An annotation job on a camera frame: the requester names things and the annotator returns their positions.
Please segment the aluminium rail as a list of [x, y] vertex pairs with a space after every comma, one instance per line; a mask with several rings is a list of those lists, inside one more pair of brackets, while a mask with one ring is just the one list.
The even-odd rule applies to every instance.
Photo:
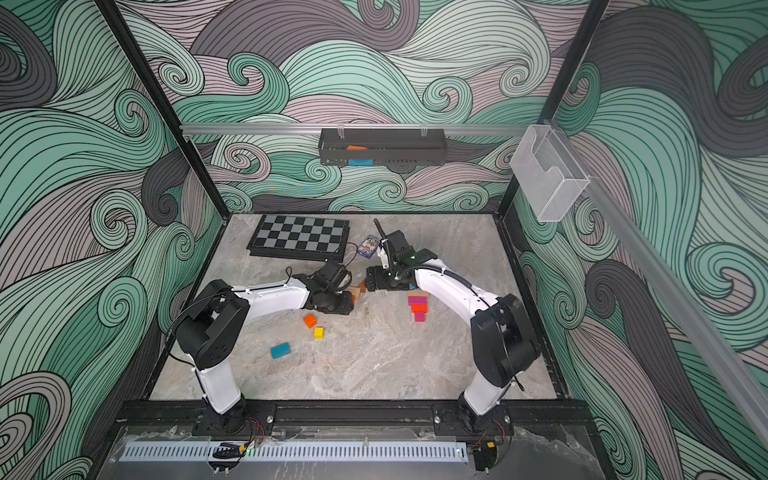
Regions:
[[761, 444], [766, 445], [765, 389], [638, 227], [640, 216], [633, 203], [631, 178], [605, 147], [582, 152], [555, 122], [546, 120], [544, 124], [554, 132], [589, 180], [584, 193], [592, 198], [606, 225], [634, 259], [662, 309], [698, 351]]
[[352, 129], [370, 130], [442, 130], [447, 136], [516, 136], [528, 126], [494, 124], [378, 124], [378, 123], [182, 123], [184, 135], [319, 135], [323, 129], [334, 129], [340, 135]]

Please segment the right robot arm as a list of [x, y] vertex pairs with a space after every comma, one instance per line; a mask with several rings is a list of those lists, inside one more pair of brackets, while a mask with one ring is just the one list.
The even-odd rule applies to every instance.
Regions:
[[366, 289], [419, 289], [466, 322], [476, 373], [459, 397], [459, 418], [470, 432], [486, 427], [517, 375], [540, 355], [523, 301], [513, 294], [500, 296], [474, 285], [434, 252], [416, 250], [402, 231], [387, 233], [378, 220], [374, 225], [380, 235], [381, 264], [366, 270]]

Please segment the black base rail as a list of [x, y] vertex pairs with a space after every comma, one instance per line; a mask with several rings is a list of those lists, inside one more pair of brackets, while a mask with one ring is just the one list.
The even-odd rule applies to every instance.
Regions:
[[589, 425], [592, 414], [576, 400], [503, 400], [478, 416], [457, 400], [242, 400], [218, 415], [202, 400], [124, 404], [117, 421], [132, 425], [181, 424], [203, 435], [233, 433], [254, 419], [268, 434], [302, 427], [406, 427], [438, 436], [510, 435], [515, 426]]

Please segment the orange cube block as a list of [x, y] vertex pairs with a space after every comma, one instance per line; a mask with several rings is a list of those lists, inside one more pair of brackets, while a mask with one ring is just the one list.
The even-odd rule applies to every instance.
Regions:
[[313, 314], [306, 315], [303, 321], [309, 329], [313, 329], [317, 326], [317, 319]]

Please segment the black wall tray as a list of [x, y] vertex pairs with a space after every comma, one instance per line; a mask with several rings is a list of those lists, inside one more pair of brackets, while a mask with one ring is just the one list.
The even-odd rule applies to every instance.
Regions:
[[325, 165], [405, 169], [443, 164], [448, 145], [441, 129], [326, 128], [318, 150]]

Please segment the teal small block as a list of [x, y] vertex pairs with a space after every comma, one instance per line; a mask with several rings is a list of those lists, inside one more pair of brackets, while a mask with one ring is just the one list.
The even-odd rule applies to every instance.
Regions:
[[270, 349], [272, 359], [283, 358], [291, 353], [291, 347], [288, 342], [278, 344]]

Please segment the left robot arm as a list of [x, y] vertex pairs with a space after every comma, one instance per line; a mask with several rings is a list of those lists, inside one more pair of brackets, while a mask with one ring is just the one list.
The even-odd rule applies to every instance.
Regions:
[[172, 334], [192, 361], [203, 398], [221, 420], [246, 419], [246, 401], [229, 360], [246, 322], [288, 310], [347, 315], [351, 275], [317, 271], [255, 287], [211, 281], [172, 324]]

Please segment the aluminium back rail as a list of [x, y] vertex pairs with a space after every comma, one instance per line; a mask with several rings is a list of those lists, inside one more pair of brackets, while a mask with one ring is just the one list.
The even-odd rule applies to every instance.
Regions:
[[516, 136], [528, 126], [494, 124], [378, 124], [378, 123], [182, 123], [184, 135], [319, 135], [323, 129], [334, 129], [340, 135], [352, 129], [370, 130], [442, 130], [447, 136]]

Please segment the black grey chessboard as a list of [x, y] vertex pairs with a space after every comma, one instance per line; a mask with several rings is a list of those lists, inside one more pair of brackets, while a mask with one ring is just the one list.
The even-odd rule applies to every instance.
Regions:
[[252, 256], [341, 262], [349, 221], [286, 214], [263, 215], [247, 250]]

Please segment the aluminium right rail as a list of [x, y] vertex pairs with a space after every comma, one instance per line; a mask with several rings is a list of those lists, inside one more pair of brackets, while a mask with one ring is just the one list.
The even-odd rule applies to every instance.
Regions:
[[584, 193], [592, 198], [606, 225], [634, 259], [662, 309], [698, 351], [761, 444], [766, 445], [765, 389], [638, 227], [640, 216], [633, 203], [631, 178], [605, 147], [582, 152], [555, 122], [546, 120], [544, 124], [554, 132], [589, 180]]

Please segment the blue playing card box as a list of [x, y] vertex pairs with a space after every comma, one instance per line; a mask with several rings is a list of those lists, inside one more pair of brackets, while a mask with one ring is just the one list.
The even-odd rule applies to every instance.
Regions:
[[380, 244], [379, 238], [367, 236], [357, 247], [357, 253], [366, 259], [372, 259], [377, 254]]

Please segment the clear plastic wall box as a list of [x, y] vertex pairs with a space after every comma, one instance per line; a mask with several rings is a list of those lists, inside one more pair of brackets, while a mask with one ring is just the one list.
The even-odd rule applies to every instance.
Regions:
[[540, 223], [558, 223], [590, 183], [576, 150], [560, 129], [530, 125], [510, 162]]

